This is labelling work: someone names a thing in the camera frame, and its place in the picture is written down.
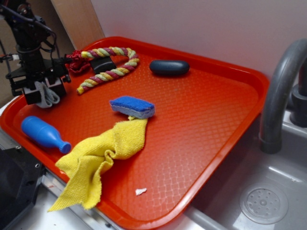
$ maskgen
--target paper scrap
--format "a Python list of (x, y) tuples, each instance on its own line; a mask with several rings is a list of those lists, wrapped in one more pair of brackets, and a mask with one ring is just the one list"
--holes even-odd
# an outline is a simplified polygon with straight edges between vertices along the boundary
[(146, 192), (147, 191), (147, 188), (138, 188), (135, 190), (135, 194), (137, 196), (141, 195), (142, 193)]

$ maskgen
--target stainless steel sink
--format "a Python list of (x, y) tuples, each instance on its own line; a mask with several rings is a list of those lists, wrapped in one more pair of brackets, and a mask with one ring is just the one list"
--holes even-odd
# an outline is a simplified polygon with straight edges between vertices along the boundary
[(284, 122), (282, 150), (267, 154), (259, 127), (257, 119), (193, 200), (205, 229), (306, 229), (307, 130)]

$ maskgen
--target white wall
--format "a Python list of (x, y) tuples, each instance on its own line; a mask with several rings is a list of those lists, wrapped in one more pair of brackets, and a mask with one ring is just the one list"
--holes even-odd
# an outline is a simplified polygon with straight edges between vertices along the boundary
[(92, 0), (106, 37), (123, 36), (256, 69), (270, 78), (307, 37), (307, 0)]

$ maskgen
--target tray rim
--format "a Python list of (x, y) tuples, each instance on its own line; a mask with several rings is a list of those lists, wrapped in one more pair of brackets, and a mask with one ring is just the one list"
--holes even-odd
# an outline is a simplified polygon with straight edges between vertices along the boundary
[[(227, 140), (227, 142), (223, 145), (223, 147), (220, 149), (220, 151), (217, 152), (216, 156), (211, 160), (211, 162), (208, 164), (208, 166), (204, 169), (203, 173), (197, 178), (197, 180), (192, 184), (192, 186), (187, 190), (186, 194), (183, 195), (183, 197), (180, 199), (180, 201), (175, 205), (175, 207), (169, 211), (166, 215), (161, 216), (156, 219), (152, 219), (150, 221), (143, 221), (143, 220), (137, 220), (132, 217), (130, 217), (127, 213), (125, 213), (123, 210), (121, 210), (119, 207), (116, 207), (114, 204), (112, 204), (111, 201), (108, 201), (103, 198), (101, 199), (101, 202), (98, 203), (96, 206), (97, 209), (102, 211), (105, 215), (107, 215), (111, 220), (113, 220), (116, 224), (123, 228), (128, 229), (136, 229), (136, 230), (145, 230), (145, 229), (152, 229), (152, 228), (158, 228), (161, 226), (164, 226), (177, 216), (179, 216), (184, 209), (189, 205), (189, 203), (192, 201), (192, 199), (195, 197), (195, 195), (198, 193), (198, 191), (202, 188), (204, 183), (210, 178), (210, 176), (214, 173), (215, 169), (219, 166), (219, 164), (223, 161), (223, 159), (227, 156), (229, 151), (233, 148), (233, 146), (239, 141), (239, 139), (242, 137), (242, 135), (245, 133), (245, 131), (248, 129), (248, 127), (252, 124), (252, 122), (257, 118), (259, 113), (261, 112), (266, 91), (268, 89), (269, 81), (259, 71), (241, 67), (238, 65), (230, 64), (223, 61), (218, 61), (215, 59), (197, 56), (193, 54), (188, 54), (182, 51), (173, 50), (170, 48), (157, 46), (137, 40), (132, 40), (124, 37), (107, 37), (104, 39), (100, 39), (97, 41), (94, 41), (93, 43), (89, 44), (87, 47), (85, 47), (83, 50), (87, 50), (90, 48), (93, 48), (100, 44), (101, 42), (121, 42), (125, 44), (133, 45), (133, 49), (137, 50), (137, 47), (148, 47), (152, 49), (154, 47), (155, 54), (157, 53), (166, 53), (168, 54), (168, 57), (176, 57), (177, 59), (180, 58), (181, 60), (187, 61), (191, 68), (198, 69), (199, 64), (206, 64), (208, 66), (212, 67), (219, 67), (222, 69), (227, 69), (229, 72), (236, 73), (235, 78), (231, 78), (233, 80), (246, 83), (253, 88), (258, 93), (258, 101), (253, 107), (253, 109), (248, 113), (248, 115), (245, 117), (245, 119), (242, 121), (242, 123), (237, 127), (237, 129), (234, 131), (234, 133), (230, 136), (230, 138)], [(12, 127), (9, 124), (12, 124), (13, 122), (13, 116), (10, 116), (8, 113), (10, 110), (18, 111), (20, 108), (22, 108), (24, 105), (26, 105), (25, 97), (19, 96), (16, 100), (11, 102), (7, 108), (3, 111), (2, 115), (0, 116), (0, 126), (2, 129), (7, 132), (13, 139), (15, 139), (19, 144), (24, 145), (28, 144), (25, 139), (18, 138), (19, 134), (18, 131), (15, 129), (12, 129)], [(39, 154), (41, 149), (35, 145), (32, 146), (31, 152), (35, 157), (37, 157), (42, 162), (50, 161), (48, 157), (46, 157), (43, 154)], [(54, 172), (60, 179), (62, 179), (64, 182), (67, 183), (69, 178), (61, 172), (54, 164), (49, 164), (48, 168)]]

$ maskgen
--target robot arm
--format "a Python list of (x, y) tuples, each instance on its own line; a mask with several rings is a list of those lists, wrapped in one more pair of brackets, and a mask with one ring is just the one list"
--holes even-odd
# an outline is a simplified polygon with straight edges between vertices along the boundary
[[(13, 32), (21, 65), (6, 75), (11, 83), (12, 94), (24, 94), (28, 104), (40, 103), (41, 95), (35, 87), (38, 81), (45, 83), (59, 97), (65, 95), (63, 82), (71, 81), (65, 63), (70, 59), (52, 58), (50, 55), (50, 60), (47, 60), (41, 54), (41, 49), (51, 54), (57, 50), (55, 33), (41, 17), (32, 13), (31, 5), (25, 0), (0, 0), (0, 15), (4, 16)], [(53, 44), (47, 41), (49, 36), (53, 37)], [(42, 43), (50, 49), (43, 49)]]

